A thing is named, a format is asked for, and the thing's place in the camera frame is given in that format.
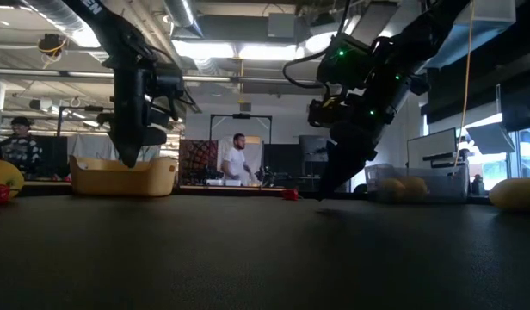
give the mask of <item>patterned shirt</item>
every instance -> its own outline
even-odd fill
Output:
[[[12,136],[0,142],[0,159],[6,160],[18,168],[23,175],[35,174],[41,162],[43,150],[31,135]]]

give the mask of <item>yellow fruit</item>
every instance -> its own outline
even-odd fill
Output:
[[[530,209],[530,178],[512,178],[500,182],[490,191],[489,199],[502,210]]]
[[[9,199],[15,197],[24,186],[24,176],[11,163],[0,160],[0,185],[10,187]]]
[[[404,197],[404,192],[404,185],[396,178],[384,179],[379,184],[379,193],[384,200],[389,202],[400,202]]]
[[[405,200],[420,201],[428,194],[428,185],[420,177],[400,177],[399,181],[405,188]]]

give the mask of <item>table surface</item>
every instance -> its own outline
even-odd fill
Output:
[[[530,309],[530,214],[273,197],[19,198],[0,208],[5,308]]]

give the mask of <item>tan basket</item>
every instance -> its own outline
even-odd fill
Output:
[[[154,158],[128,168],[119,160],[70,156],[70,170],[76,194],[164,196],[173,189],[176,161]]]

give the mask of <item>ceiling duct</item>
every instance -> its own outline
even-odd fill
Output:
[[[197,37],[204,37],[190,0],[163,0],[163,4],[176,28],[185,28]]]
[[[61,0],[22,0],[30,9],[40,14],[68,39],[81,47],[100,47],[91,27]],[[108,58],[105,52],[89,53],[100,62]]]

